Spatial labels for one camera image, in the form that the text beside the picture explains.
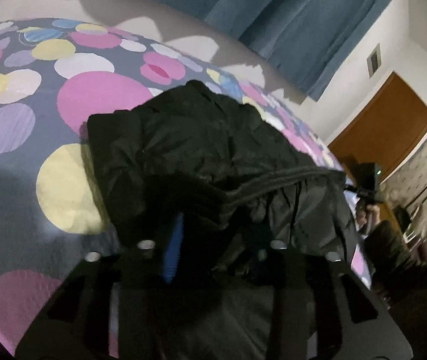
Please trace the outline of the person's right hand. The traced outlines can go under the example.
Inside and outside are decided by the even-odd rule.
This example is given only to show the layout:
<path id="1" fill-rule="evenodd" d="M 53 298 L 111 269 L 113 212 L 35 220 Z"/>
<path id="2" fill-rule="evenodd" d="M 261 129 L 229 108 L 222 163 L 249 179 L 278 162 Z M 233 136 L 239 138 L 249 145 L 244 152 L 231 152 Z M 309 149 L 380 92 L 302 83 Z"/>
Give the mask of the person's right hand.
<path id="1" fill-rule="evenodd" d="M 359 201 L 356 205 L 356 221 L 360 233 L 367 236 L 381 223 L 380 207 Z"/>

